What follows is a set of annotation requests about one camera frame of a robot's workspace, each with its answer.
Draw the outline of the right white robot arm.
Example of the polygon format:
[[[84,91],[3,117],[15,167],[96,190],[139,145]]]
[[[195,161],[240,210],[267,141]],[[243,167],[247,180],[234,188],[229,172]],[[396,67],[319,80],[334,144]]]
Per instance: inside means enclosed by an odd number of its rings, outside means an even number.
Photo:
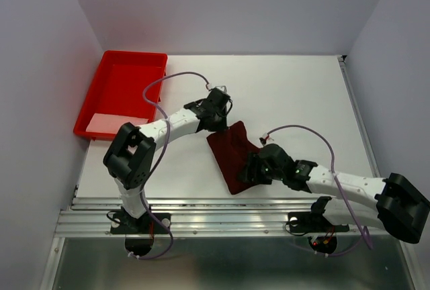
[[[376,211],[385,230],[404,242],[421,239],[429,215],[429,200],[404,176],[367,178],[331,173],[308,160],[292,160],[285,152],[250,153],[238,178],[244,183],[270,185],[281,181],[296,191],[344,197]]]

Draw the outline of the dark red t shirt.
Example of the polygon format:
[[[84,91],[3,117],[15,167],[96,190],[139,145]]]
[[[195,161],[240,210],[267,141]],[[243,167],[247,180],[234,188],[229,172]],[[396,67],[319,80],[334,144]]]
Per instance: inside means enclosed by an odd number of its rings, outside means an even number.
[[[237,195],[253,186],[239,180],[245,168],[248,154],[258,153],[260,148],[248,140],[242,121],[231,125],[223,132],[214,132],[206,138],[231,195]]]

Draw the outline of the red plastic tray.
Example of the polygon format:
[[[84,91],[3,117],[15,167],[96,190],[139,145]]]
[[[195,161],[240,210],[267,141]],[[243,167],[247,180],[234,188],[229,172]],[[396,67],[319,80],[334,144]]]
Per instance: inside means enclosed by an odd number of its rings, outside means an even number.
[[[154,52],[108,50],[103,53],[73,133],[92,140],[112,140],[119,127],[155,119],[155,106],[143,91],[165,76],[167,55]]]

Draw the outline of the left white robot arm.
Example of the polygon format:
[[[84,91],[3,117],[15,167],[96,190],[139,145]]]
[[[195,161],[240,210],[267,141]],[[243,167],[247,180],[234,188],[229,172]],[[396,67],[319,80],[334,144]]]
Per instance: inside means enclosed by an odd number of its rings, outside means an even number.
[[[103,158],[103,165],[114,178],[122,199],[121,210],[108,218],[134,232],[145,231],[157,220],[149,214],[150,206],[144,199],[144,186],[161,162],[153,160],[156,151],[160,150],[163,156],[170,142],[202,130],[226,130],[231,109],[230,98],[215,101],[207,97],[187,103],[153,123],[122,125]]]

